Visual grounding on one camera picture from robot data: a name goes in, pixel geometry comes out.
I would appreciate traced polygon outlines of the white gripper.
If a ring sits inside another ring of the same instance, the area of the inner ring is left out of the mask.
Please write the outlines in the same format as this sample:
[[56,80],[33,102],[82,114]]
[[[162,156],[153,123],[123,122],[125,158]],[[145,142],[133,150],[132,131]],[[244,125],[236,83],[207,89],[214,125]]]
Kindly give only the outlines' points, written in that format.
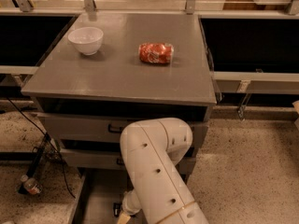
[[125,212],[120,212],[117,224],[127,224],[131,216],[137,214],[141,210],[141,204],[134,190],[130,190],[124,193],[124,198],[122,200],[122,210]]

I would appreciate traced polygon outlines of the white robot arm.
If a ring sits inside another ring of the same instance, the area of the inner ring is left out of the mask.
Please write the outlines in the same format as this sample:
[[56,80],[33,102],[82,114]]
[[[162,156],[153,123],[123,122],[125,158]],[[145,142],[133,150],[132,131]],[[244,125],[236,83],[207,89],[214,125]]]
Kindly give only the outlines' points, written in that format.
[[134,122],[121,133],[121,155],[134,189],[124,194],[118,224],[142,212],[148,224],[208,224],[176,165],[192,144],[177,118]]

